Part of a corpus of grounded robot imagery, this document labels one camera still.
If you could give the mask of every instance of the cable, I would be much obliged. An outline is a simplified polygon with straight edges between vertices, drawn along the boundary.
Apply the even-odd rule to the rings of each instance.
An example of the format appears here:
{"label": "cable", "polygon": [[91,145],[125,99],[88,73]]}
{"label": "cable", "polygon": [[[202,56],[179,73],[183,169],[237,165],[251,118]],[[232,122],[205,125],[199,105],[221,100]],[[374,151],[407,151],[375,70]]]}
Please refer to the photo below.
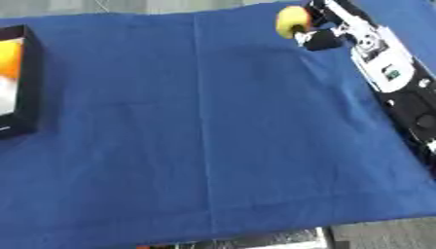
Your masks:
{"label": "cable", "polygon": [[93,0],[104,12],[111,12],[109,10],[109,8],[107,8],[106,6],[104,6],[104,4],[102,4],[100,2],[100,0]]}

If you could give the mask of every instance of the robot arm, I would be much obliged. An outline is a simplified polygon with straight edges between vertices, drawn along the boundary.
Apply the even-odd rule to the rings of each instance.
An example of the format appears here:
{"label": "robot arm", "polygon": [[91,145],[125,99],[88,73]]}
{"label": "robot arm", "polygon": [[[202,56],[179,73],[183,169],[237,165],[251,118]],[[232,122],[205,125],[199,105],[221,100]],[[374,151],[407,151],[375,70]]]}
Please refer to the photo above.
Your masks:
{"label": "robot arm", "polygon": [[[331,28],[320,29],[326,22]],[[351,43],[350,57],[408,144],[436,161],[436,82],[386,26],[376,25],[348,0],[312,0],[277,16],[277,32],[300,47],[321,51]]]}

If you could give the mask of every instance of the orange ball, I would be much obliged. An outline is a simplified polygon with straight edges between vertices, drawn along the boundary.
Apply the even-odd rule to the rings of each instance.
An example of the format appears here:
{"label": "orange ball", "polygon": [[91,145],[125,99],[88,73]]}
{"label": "orange ball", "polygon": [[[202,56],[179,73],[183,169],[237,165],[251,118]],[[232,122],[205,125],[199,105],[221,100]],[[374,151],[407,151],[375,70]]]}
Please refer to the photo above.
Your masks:
{"label": "orange ball", "polygon": [[22,43],[17,40],[0,42],[0,75],[17,80],[21,67]]}

